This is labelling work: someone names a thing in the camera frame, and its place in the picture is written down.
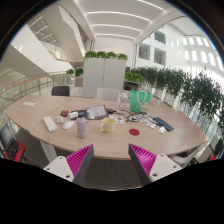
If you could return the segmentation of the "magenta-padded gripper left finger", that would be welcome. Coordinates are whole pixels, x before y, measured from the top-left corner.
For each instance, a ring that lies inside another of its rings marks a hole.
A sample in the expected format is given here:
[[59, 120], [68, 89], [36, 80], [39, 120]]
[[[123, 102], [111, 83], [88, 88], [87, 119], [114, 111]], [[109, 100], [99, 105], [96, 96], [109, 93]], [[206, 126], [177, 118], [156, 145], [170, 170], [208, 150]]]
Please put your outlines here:
[[90, 144], [67, 157], [58, 156], [44, 170], [81, 186], [93, 155], [94, 148]]

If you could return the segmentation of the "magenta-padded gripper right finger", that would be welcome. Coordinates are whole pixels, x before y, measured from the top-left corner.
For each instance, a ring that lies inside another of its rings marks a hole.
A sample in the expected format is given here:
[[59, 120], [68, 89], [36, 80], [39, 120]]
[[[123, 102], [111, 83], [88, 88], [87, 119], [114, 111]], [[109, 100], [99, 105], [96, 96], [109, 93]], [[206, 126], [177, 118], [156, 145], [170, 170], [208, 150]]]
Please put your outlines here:
[[143, 186], [181, 170], [181, 167], [165, 154], [155, 155], [134, 144], [129, 145], [128, 153]]

